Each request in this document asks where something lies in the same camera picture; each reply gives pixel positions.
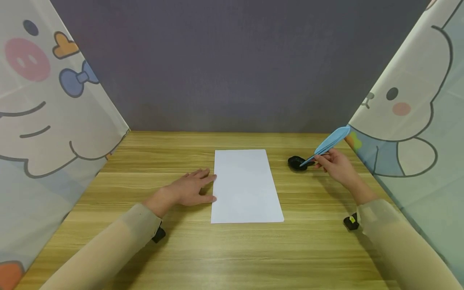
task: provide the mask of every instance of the sheet of paper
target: sheet of paper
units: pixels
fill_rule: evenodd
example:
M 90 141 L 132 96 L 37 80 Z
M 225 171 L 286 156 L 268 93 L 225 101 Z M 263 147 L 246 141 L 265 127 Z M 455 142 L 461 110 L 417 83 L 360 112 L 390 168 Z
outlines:
M 216 150 L 211 223 L 283 222 L 266 150 Z

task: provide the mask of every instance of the cartoon eye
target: cartoon eye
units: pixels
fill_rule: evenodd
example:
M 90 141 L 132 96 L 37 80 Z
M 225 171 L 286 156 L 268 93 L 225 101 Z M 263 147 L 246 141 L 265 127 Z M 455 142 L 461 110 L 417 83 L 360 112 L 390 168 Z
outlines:
M 23 27 L 26 30 L 26 32 L 32 36 L 37 36 L 39 35 L 39 29 L 37 26 L 34 24 L 34 22 L 30 20 L 24 20 L 23 21 Z
M 393 87 L 388 90 L 387 92 L 387 100 L 391 101 L 394 100 L 398 96 L 398 89 Z

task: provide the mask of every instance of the gray backdrop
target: gray backdrop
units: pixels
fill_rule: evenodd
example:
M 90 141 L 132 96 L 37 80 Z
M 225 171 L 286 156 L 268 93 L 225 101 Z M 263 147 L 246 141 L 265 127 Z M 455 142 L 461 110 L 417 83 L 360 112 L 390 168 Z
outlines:
M 52 0 L 132 130 L 330 132 L 430 0 Z

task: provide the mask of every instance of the beige sleeve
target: beige sleeve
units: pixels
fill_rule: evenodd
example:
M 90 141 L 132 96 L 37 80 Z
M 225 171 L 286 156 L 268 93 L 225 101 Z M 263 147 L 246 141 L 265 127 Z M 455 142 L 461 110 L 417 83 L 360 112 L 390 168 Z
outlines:
M 438 254 L 386 200 L 359 206 L 358 217 L 402 290 L 463 290 Z
M 136 204 L 69 259 L 41 290 L 98 290 L 144 247 L 161 224 Z

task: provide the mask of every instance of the pink cheek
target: pink cheek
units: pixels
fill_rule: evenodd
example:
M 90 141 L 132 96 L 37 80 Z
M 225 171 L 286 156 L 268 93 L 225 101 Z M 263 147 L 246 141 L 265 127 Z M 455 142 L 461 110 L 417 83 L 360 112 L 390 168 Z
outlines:
M 411 106 L 407 103 L 396 103 L 393 105 L 392 111 L 397 116 L 406 116 L 411 112 Z
M 10 67 L 32 82 L 41 82 L 50 75 L 50 62 L 45 53 L 33 42 L 13 38 L 6 42 L 5 56 Z

